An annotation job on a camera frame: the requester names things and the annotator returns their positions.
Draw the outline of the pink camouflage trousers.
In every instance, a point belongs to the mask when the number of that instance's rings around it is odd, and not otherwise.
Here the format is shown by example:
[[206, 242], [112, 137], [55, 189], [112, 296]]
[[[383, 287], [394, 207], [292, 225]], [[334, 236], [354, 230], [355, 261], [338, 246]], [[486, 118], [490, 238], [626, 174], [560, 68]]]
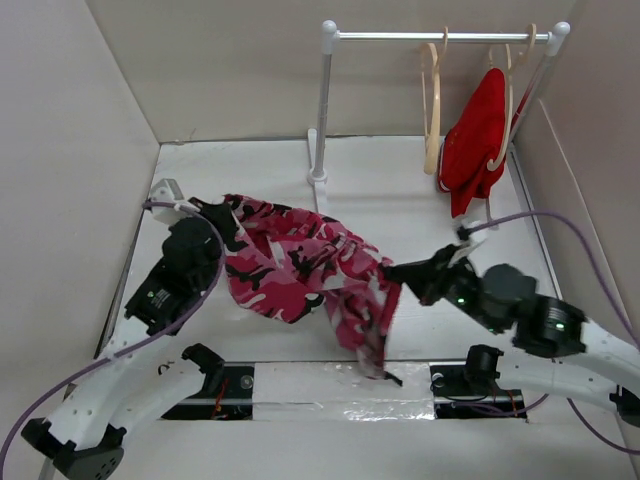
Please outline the pink camouflage trousers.
[[238, 306], [294, 324], [324, 306], [341, 347], [371, 379], [385, 368], [386, 340], [401, 287], [392, 262], [338, 220], [318, 212], [226, 194], [191, 198], [223, 239], [229, 293]]

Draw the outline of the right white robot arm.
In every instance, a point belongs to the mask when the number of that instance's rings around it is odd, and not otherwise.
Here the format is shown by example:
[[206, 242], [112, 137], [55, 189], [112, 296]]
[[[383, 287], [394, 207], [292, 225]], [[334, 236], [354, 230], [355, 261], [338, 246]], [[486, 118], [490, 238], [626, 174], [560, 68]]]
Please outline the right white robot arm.
[[448, 245], [423, 261], [384, 268], [424, 306], [449, 302], [494, 335], [508, 334], [512, 352], [470, 346], [462, 381], [477, 395], [537, 390], [614, 412], [639, 424], [639, 352], [577, 307], [543, 295], [535, 278], [509, 264], [478, 274]]

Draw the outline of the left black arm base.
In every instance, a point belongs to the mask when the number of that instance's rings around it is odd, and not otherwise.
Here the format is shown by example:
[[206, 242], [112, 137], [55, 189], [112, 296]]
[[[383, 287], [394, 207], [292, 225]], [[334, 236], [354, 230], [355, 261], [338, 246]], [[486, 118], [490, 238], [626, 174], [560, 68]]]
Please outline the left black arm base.
[[164, 413], [172, 421], [253, 419], [254, 363], [227, 363], [203, 344], [187, 347], [181, 359], [196, 365], [201, 388]]

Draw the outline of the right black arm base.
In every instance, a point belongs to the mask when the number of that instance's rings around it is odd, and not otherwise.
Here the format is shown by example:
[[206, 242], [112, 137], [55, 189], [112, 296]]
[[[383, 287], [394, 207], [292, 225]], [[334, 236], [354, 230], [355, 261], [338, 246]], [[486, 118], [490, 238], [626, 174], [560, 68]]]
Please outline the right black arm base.
[[498, 361], [504, 353], [487, 345], [472, 346], [464, 361], [430, 365], [430, 390], [439, 420], [527, 419], [520, 390], [498, 387]]

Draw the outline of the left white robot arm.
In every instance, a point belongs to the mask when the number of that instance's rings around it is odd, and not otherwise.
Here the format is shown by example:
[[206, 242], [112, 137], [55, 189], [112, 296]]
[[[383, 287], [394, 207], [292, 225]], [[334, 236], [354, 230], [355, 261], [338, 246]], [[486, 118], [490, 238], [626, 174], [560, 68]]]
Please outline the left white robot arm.
[[43, 418], [30, 418], [22, 438], [67, 479], [107, 479], [132, 432], [182, 400], [222, 387], [224, 360], [196, 343], [164, 373], [159, 354], [212, 292], [238, 230], [226, 207], [173, 213], [162, 255], [125, 304], [99, 359], [74, 374], [74, 390]]

